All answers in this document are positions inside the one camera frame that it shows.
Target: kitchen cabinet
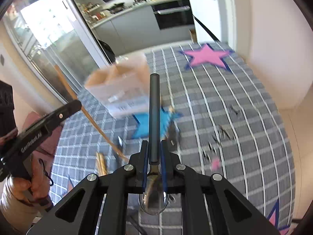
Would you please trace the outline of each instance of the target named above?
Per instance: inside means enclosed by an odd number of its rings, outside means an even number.
[[[92,27],[95,37],[107,43],[116,56],[157,45],[190,40],[190,25],[160,29],[153,6],[160,1],[137,5],[112,15]]]
[[[105,42],[112,48],[116,56],[120,56],[126,53],[124,43],[114,28],[111,20],[99,25],[92,31],[98,40]]]
[[[126,52],[155,46],[162,42],[151,6],[116,17],[112,19],[112,24],[121,37]]]

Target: sleeve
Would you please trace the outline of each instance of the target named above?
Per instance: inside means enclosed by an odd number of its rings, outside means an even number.
[[[19,231],[14,229],[7,220],[4,218],[2,212],[0,211],[0,231],[1,234],[5,235],[22,235]]]
[[[2,199],[0,200],[0,211],[4,219],[21,234],[26,234],[30,229],[38,212],[34,207],[21,203],[13,196],[8,186],[8,179],[4,184]]]

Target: table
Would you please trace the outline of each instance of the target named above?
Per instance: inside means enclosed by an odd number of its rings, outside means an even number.
[[[229,49],[224,43],[211,43],[214,50]],[[199,44],[173,46],[146,54],[151,72],[160,75],[163,106],[172,105],[182,114],[176,120],[182,139],[176,153],[181,162],[197,172],[210,175],[210,164],[201,151],[209,151],[208,142],[222,125],[233,140],[222,138],[218,147],[226,177],[266,217],[279,203],[278,228],[290,225],[295,198],[295,169],[291,146],[275,103],[262,83],[237,53],[224,58],[231,72],[209,63],[185,69],[181,50],[199,48]],[[142,139],[132,139],[137,122],[132,117],[114,119],[87,90],[79,99],[101,129],[116,141],[125,142],[126,156],[140,150]],[[50,196],[54,203],[67,191],[68,178],[74,186],[89,173],[96,173],[95,154],[105,155],[109,172],[116,169],[111,147],[87,118],[78,112],[65,122],[52,167]],[[181,234],[179,195],[159,216],[138,212],[138,222],[148,234]],[[138,207],[138,196],[130,195],[129,208]],[[128,235],[138,234],[126,224]]]

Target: hand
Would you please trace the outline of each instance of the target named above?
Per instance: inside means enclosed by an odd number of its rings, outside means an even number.
[[[23,191],[30,188],[35,200],[45,198],[50,189],[50,181],[43,174],[43,166],[35,156],[32,156],[32,182],[23,178],[10,177],[8,181],[9,188],[13,196],[25,202],[29,202],[24,196]]]

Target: floor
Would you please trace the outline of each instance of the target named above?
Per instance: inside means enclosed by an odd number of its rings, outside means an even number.
[[[294,154],[296,172],[294,218],[302,218],[313,199],[312,107],[313,85],[297,108],[280,110]]]

